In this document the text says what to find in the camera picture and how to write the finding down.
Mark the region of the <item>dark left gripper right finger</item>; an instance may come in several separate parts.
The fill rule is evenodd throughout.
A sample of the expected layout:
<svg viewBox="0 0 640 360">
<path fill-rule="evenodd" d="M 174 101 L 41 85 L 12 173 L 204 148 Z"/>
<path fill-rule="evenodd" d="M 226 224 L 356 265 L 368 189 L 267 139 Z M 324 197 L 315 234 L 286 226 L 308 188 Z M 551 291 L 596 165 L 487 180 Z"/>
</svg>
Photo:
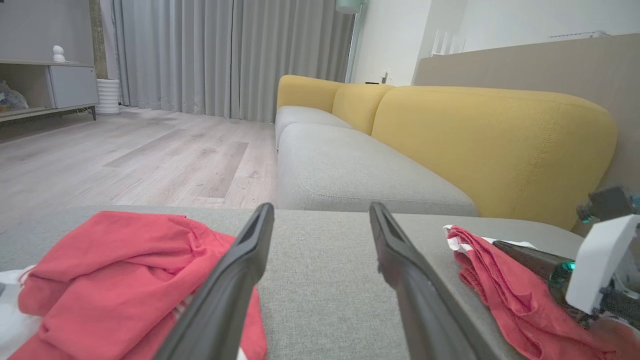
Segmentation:
<svg viewBox="0 0 640 360">
<path fill-rule="evenodd" d="M 397 295 L 412 360 L 496 360 L 498 353 L 381 202 L 369 207 L 378 271 Z"/>
</svg>

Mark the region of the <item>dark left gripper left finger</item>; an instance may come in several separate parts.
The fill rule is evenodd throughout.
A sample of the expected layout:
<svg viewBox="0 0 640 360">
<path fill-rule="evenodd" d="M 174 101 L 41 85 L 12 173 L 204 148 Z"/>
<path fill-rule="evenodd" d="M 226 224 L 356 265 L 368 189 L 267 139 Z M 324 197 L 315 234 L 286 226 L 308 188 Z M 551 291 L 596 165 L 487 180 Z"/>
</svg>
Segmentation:
<svg viewBox="0 0 640 360">
<path fill-rule="evenodd" d="M 192 303 L 167 335 L 156 360 L 248 360 L 242 345 L 250 304 L 268 262 L 275 214 L 261 203 Z"/>
</svg>

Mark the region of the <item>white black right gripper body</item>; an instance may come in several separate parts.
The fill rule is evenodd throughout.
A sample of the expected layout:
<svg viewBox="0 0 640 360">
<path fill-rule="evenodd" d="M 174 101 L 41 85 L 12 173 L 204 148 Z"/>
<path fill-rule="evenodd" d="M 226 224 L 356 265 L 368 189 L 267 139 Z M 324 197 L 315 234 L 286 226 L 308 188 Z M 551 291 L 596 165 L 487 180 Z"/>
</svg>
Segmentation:
<svg viewBox="0 0 640 360">
<path fill-rule="evenodd" d="M 566 291 L 570 306 L 590 315 L 639 314 L 637 261 L 629 246 L 638 239 L 639 216 L 626 215 L 592 226 L 583 240 Z"/>
</svg>

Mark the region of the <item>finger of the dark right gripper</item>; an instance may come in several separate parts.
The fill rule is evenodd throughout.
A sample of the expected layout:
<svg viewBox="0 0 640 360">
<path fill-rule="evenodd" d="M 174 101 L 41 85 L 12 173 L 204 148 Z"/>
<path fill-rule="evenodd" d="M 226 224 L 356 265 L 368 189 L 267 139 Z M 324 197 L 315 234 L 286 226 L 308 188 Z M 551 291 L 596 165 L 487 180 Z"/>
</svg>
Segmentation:
<svg viewBox="0 0 640 360">
<path fill-rule="evenodd" d="M 502 240 L 494 241 L 493 246 L 545 281 L 569 281 L 576 268 L 574 260 L 530 246 Z"/>
</svg>

